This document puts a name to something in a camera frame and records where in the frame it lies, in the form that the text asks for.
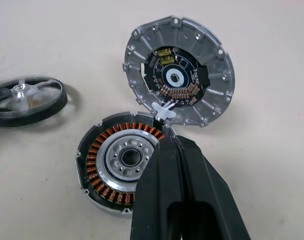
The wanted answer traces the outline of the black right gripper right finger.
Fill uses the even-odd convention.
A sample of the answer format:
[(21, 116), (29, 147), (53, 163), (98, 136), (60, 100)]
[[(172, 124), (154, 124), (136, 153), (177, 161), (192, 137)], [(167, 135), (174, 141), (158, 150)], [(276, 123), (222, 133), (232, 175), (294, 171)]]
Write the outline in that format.
[(197, 144), (178, 136), (184, 186), (182, 237), (185, 240), (248, 240), (250, 235), (229, 186)]

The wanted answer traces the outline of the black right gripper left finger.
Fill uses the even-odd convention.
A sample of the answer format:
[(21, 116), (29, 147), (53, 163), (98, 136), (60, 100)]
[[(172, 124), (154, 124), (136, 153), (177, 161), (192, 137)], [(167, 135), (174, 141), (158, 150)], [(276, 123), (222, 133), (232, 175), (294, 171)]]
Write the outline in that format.
[(130, 239), (182, 240), (191, 199), (180, 137), (168, 134), (156, 145), (135, 191)]

